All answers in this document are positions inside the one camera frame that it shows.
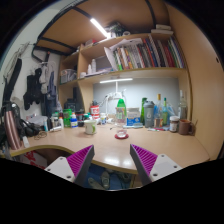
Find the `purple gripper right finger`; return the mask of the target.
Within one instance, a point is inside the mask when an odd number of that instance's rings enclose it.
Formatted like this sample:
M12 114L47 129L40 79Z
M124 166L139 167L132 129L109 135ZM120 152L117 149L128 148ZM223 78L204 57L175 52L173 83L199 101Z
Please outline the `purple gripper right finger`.
M135 163L143 186L182 169L181 166L167 155L156 155L134 144L130 145L130 155Z

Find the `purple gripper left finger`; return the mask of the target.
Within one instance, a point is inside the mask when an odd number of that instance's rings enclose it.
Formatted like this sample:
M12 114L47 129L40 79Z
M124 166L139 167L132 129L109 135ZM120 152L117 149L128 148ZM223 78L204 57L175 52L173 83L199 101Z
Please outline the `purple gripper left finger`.
M94 146L90 145L68 157L58 157L46 168L46 171L82 186L93 157Z

